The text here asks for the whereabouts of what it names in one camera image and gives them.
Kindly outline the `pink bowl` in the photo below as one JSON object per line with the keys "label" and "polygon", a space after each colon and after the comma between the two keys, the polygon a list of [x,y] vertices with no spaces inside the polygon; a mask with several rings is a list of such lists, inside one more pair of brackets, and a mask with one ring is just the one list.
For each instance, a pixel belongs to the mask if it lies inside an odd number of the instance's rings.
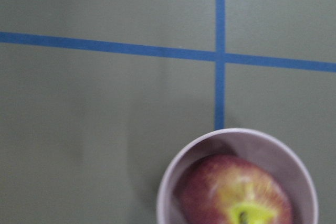
{"label": "pink bowl", "polygon": [[192,140],[171,160],[157,194],[157,223],[186,223],[177,202],[177,190],[200,159],[219,153],[236,155],[273,175],[291,200],[294,223],[319,222],[316,189],[301,159],[271,135],[252,129],[229,128]]}

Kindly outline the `brown paper table cover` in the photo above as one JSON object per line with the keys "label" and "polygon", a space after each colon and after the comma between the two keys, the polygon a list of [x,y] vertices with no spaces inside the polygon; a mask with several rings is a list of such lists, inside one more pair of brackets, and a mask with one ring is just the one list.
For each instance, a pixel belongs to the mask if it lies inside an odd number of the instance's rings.
{"label": "brown paper table cover", "polygon": [[335,0],[1,0],[1,223],[155,223],[228,127],[295,151],[335,223]]}

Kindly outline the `red yellow apple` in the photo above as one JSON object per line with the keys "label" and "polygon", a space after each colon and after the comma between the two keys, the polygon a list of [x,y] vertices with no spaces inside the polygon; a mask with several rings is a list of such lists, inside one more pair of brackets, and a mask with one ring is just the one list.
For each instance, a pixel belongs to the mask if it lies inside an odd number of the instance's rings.
{"label": "red yellow apple", "polygon": [[178,194],[188,223],[293,223],[291,202],[264,169],[231,155],[212,155],[188,174]]}

